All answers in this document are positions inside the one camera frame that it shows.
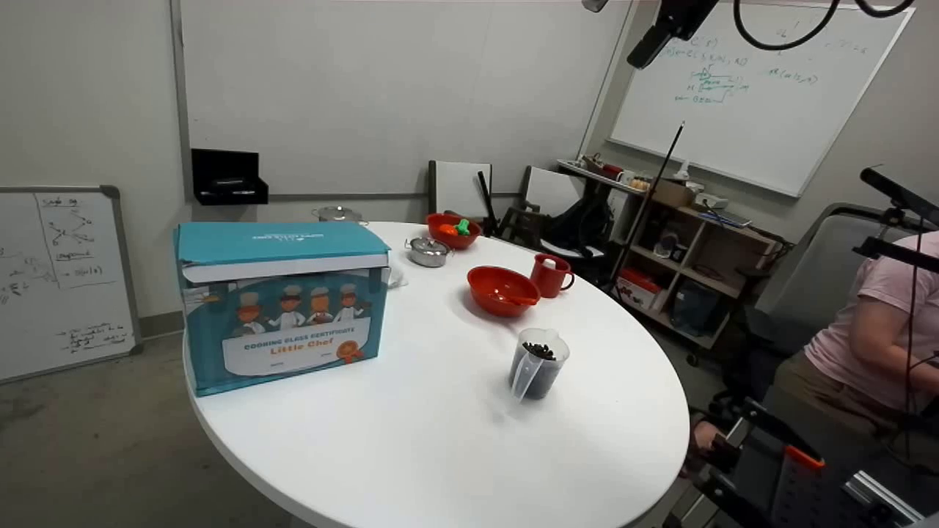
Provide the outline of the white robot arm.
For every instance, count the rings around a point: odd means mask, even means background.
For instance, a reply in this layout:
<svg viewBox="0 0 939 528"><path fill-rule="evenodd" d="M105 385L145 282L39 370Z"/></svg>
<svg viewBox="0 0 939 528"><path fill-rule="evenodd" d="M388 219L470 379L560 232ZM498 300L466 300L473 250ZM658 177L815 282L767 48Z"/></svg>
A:
<svg viewBox="0 0 939 528"><path fill-rule="evenodd" d="M647 70L670 40L691 40L720 0L578 0L591 14L601 14L610 4L626 4L616 58Z"/></svg>

